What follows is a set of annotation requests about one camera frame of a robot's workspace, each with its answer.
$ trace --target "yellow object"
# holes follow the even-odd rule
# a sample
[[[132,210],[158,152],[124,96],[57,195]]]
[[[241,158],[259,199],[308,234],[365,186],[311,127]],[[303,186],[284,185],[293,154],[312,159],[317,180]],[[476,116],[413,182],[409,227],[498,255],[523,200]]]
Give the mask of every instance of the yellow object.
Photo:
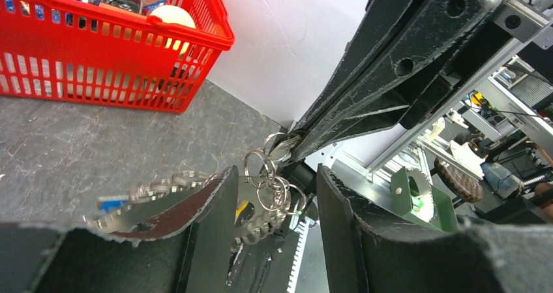
[[[156,9],[154,9],[150,16],[156,16],[161,19],[164,23],[178,23],[180,25],[184,25],[186,27],[196,28],[196,24],[194,23],[194,20],[192,19],[192,16],[181,7],[173,6],[173,5],[163,5],[159,6]],[[165,48],[169,48],[171,46],[171,38],[167,38],[167,44],[165,45]],[[181,45],[180,40],[176,40],[175,44],[173,44],[173,50],[178,50]],[[181,49],[181,55],[187,52],[189,43],[184,43],[182,49]]]
[[[476,92],[472,95],[470,95],[470,101],[472,101],[473,104],[476,104],[478,106],[482,106],[482,103],[480,102],[481,100],[483,100],[484,97],[482,96],[482,93],[480,92]]]
[[[248,206],[250,202],[248,202],[247,200],[243,201],[242,204],[240,204],[240,207],[238,207],[236,209],[236,213],[234,215],[234,220],[236,221],[236,219],[238,218],[238,215],[240,215],[240,213],[242,211],[244,211],[244,209],[246,209],[246,206]]]

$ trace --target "metal key ring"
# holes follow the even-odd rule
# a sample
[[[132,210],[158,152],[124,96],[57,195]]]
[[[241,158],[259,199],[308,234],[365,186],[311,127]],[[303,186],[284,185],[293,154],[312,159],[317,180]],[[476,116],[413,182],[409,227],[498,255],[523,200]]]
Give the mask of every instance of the metal key ring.
[[[301,200],[303,200],[303,205],[301,206],[300,209],[296,211],[293,211],[293,212],[287,211],[286,214],[297,215],[298,213],[301,213],[307,206],[307,196],[305,196],[305,194],[299,189],[299,187],[296,187],[294,184],[290,184],[290,187],[293,187],[301,195],[301,198],[297,202],[299,203]]]
[[[250,171],[248,167],[249,158],[251,155],[257,155],[262,161],[263,161],[263,167],[265,168],[265,171],[267,172],[267,179],[272,179],[275,176],[275,173],[277,171],[277,168],[275,164],[269,159],[265,153],[260,149],[254,149],[253,151],[249,151],[246,154],[246,157],[244,157],[244,175],[247,177],[247,181],[253,185],[254,187],[261,189],[265,186],[267,186],[266,181],[259,181],[257,183],[252,180],[250,177]]]
[[[268,207],[265,206],[265,204],[263,204],[263,202],[261,201],[261,196],[259,195],[259,191],[260,191],[260,190],[261,190],[261,189],[257,189],[257,190],[256,190],[256,194],[258,195],[258,200],[259,200],[259,203],[260,203],[261,207],[263,207],[265,210],[267,210],[267,211],[276,211],[276,210],[279,210],[280,207],[281,207],[282,205],[284,205],[284,203],[286,203],[286,199],[287,199],[288,195],[287,195],[287,190],[284,190],[284,199],[283,199],[284,202],[281,203],[282,205],[279,205],[279,206],[277,206],[276,208],[268,208]]]
[[[150,189],[156,192],[169,192],[173,186],[171,179],[161,179],[160,181],[150,183]]]
[[[276,137],[276,136],[279,136],[279,135],[284,135],[283,132],[276,132],[276,133],[273,133],[273,134],[270,134],[266,139],[265,139],[265,142],[263,143],[263,153],[267,156],[269,156],[269,150],[267,149],[267,146],[269,145],[269,142],[271,141],[272,138]]]
[[[277,145],[275,148],[273,148],[273,150],[269,153],[269,157],[271,158],[271,160],[273,160],[275,163],[278,164],[278,163],[282,162],[284,159],[286,159],[287,156],[290,154],[290,149],[289,149],[289,148],[286,150],[286,153],[285,153],[282,157],[280,157],[280,158],[278,158],[278,159],[273,159],[273,157],[271,156],[271,154],[274,155],[275,152],[278,152],[278,151],[280,151],[282,148],[286,148],[286,147],[289,147],[289,145],[286,144],[286,143],[280,143],[280,144]]]
[[[149,192],[149,186],[142,182],[139,182],[127,189],[128,200],[131,203],[141,203],[144,201],[144,197],[148,196]]]
[[[287,187],[290,186],[290,182],[288,182],[288,180],[284,179],[283,177],[278,177],[278,176],[275,176],[273,178],[273,180],[277,180],[278,182],[280,182],[280,184],[282,184],[282,186],[278,186],[278,185],[275,185],[274,183],[270,183],[269,186],[274,189],[274,193],[273,193],[273,202],[275,203],[275,205],[278,207],[278,208],[281,208],[285,203],[286,203],[286,198],[287,198],[287,195],[288,195],[288,189]],[[284,191],[284,199],[282,201],[279,201],[277,200],[277,198],[275,197],[276,194],[282,194]]]
[[[195,181],[203,181],[209,175],[205,172],[196,172],[191,170],[184,170],[182,172],[173,174],[173,183],[176,185],[182,185],[184,187],[190,185]]]
[[[290,182],[287,179],[284,179],[283,177],[275,176],[272,179],[270,179],[272,183],[269,183],[269,186],[274,189],[275,191],[281,191],[280,189],[284,189],[285,191],[288,191],[290,189]]]

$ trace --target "black metal frame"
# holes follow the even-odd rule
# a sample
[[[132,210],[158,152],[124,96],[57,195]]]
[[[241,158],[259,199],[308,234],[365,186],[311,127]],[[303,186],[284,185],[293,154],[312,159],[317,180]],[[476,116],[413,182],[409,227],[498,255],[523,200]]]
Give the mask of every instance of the black metal frame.
[[[204,188],[209,194],[201,196],[203,202],[194,199],[202,191],[181,202],[191,214],[199,213],[182,232],[138,246],[87,229],[0,225],[0,292],[221,292],[237,190],[237,167],[229,168]]]
[[[504,1],[370,0],[342,62],[295,128],[303,139],[291,161],[424,120],[511,39],[486,24]]]
[[[446,234],[373,204],[326,167],[317,174],[330,292],[542,292],[553,228],[464,224]]]

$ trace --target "machinery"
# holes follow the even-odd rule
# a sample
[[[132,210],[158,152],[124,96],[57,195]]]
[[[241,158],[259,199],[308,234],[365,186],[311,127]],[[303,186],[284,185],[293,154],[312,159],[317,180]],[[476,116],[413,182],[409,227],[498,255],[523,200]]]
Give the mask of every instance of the machinery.
[[[408,132],[372,163],[377,170],[534,40],[547,56],[551,4],[369,0],[322,94],[291,131],[247,154],[246,177],[231,166],[138,187],[80,226],[2,224],[0,292],[294,292],[310,224],[301,209],[313,196],[330,292],[548,292],[553,229],[413,224],[304,159],[401,124]],[[255,156],[263,168],[250,177]],[[253,215],[243,213],[248,201]]]

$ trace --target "basket handle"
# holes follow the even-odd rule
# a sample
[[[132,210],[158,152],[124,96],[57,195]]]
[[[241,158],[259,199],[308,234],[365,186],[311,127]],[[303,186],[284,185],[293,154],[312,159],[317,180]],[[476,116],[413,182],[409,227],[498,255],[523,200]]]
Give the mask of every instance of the basket handle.
[[[161,18],[156,16],[146,16],[146,22],[150,23],[155,27],[164,27],[163,20],[161,20]]]
[[[215,11],[217,11],[221,19],[226,21],[228,19],[228,12],[226,11],[226,7],[224,6],[223,0],[212,0],[212,2],[217,4]]]

